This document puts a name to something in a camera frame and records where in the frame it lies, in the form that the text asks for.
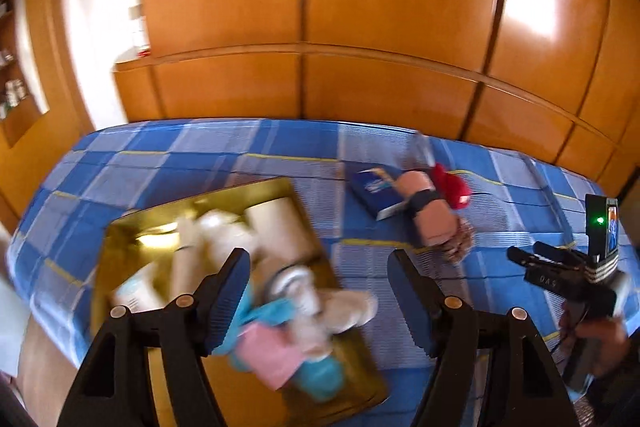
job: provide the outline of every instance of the red object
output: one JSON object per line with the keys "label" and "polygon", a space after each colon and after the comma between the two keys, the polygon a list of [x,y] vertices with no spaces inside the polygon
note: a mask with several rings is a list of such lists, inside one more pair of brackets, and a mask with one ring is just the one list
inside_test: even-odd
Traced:
{"label": "red object", "polygon": [[459,210],[469,204],[471,190],[460,176],[450,174],[439,163],[431,168],[429,176],[436,190],[442,194],[451,208]]}

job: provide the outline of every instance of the camera screen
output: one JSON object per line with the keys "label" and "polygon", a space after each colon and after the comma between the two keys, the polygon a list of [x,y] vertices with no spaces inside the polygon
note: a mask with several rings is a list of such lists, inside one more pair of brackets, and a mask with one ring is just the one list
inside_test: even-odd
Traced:
{"label": "camera screen", "polygon": [[618,247],[618,208],[607,208],[607,254]]}

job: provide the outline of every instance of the person's arm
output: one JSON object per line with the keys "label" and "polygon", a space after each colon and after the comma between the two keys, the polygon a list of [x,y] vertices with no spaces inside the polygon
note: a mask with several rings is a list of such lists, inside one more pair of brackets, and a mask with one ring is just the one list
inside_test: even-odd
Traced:
{"label": "person's arm", "polygon": [[607,427],[638,425],[640,417],[640,329],[631,338],[621,319],[584,322],[569,330],[570,318],[560,320],[562,348],[569,352],[577,337],[602,342],[593,365],[596,377],[586,397],[594,412],[594,423]]}

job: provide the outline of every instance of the blue plaid bedsheet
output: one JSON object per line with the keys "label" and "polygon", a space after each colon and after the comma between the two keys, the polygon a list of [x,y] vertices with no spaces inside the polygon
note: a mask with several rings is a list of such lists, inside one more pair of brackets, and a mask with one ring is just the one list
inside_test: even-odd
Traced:
{"label": "blue plaid bedsheet", "polygon": [[[473,250],[458,266],[417,254],[404,217],[376,222],[346,188],[350,171],[382,164],[391,174],[442,163],[472,189],[461,211],[475,227]],[[172,120],[134,123],[82,138],[33,197],[8,250],[18,293],[55,344],[78,366],[90,343],[92,285],[105,227],[142,209],[209,190],[288,176],[343,286],[380,301],[364,333],[390,398],[342,427],[409,425],[433,370],[414,346],[386,280],[386,258],[406,248],[414,263],[476,309],[523,306],[549,346],[558,341],[561,299],[529,285],[506,248],[536,240],[584,249],[584,195],[590,180],[507,150],[423,136],[403,128],[285,120]],[[640,263],[624,233],[620,267],[634,278],[625,307],[640,325]],[[478,414],[484,360],[466,412]]]}

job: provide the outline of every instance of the blue book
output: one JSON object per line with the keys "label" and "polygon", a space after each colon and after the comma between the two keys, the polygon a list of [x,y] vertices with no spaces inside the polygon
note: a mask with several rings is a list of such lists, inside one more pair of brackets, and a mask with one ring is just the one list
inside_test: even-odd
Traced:
{"label": "blue book", "polygon": [[404,208],[404,200],[385,169],[375,167],[352,174],[349,184],[353,193],[377,221]]}

